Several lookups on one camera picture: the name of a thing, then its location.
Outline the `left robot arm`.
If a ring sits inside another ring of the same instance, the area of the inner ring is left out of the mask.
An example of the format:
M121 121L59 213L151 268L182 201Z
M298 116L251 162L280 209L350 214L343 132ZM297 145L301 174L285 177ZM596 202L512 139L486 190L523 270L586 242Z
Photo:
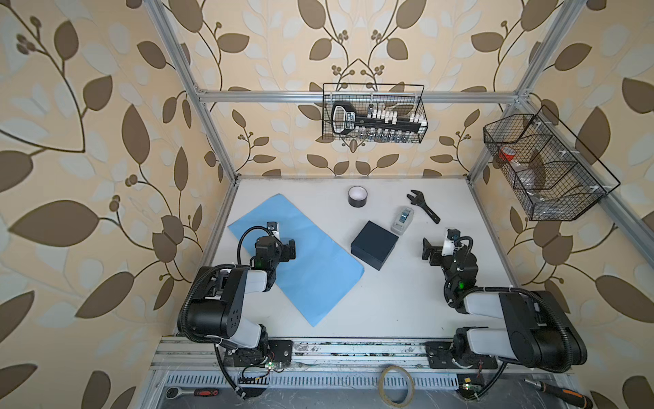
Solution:
M270 340L265 325L244 317L245 296L270 291L277 267L296 258L296 243L279 238L279 224L248 228L237 246L237 262L202 267L177 319L188 340L210 344L228 385L242 399L254 396L245 385L267 382L291 364L293 342Z

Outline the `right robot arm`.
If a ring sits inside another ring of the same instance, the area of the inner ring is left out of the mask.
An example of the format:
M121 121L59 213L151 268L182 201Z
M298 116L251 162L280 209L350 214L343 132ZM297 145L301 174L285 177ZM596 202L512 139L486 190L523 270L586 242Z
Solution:
M566 373L586 363L587 347L553 293L478 286L479 267L471 237L450 229L441 246L424 240L422 260L442 270L443 296L450 308L503 323L501 328L458 328L449 342L425 344L432 369L495 370L479 390L465 391L465 398L486 395L510 365Z

